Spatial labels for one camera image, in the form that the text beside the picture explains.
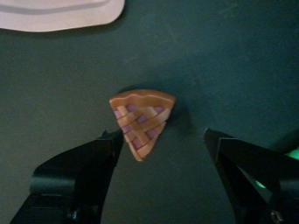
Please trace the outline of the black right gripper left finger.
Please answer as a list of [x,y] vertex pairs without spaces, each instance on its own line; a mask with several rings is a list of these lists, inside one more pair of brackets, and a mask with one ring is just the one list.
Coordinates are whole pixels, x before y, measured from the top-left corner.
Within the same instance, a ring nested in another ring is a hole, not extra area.
[[105,131],[40,164],[9,224],[100,224],[123,143],[121,131]]

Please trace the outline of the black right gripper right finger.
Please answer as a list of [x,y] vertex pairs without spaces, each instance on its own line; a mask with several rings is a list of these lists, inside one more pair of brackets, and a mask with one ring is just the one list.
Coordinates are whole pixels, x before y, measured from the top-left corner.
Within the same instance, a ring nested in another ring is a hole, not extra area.
[[204,143],[238,224],[299,224],[299,160],[212,129]]

